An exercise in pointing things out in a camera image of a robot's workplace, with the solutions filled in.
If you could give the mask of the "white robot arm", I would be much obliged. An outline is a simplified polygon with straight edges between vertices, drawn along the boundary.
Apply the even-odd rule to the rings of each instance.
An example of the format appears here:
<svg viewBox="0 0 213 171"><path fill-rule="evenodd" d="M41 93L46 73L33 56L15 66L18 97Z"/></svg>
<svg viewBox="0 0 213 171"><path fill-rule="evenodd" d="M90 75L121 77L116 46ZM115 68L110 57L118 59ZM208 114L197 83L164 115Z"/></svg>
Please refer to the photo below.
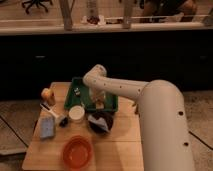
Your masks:
<svg viewBox="0 0 213 171"><path fill-rule="evenodd" d="M83 83L92 91L105 91L137 104L144 171L195 171L184 97L173 83L109 78L100 64L83 76Z"/></svg>

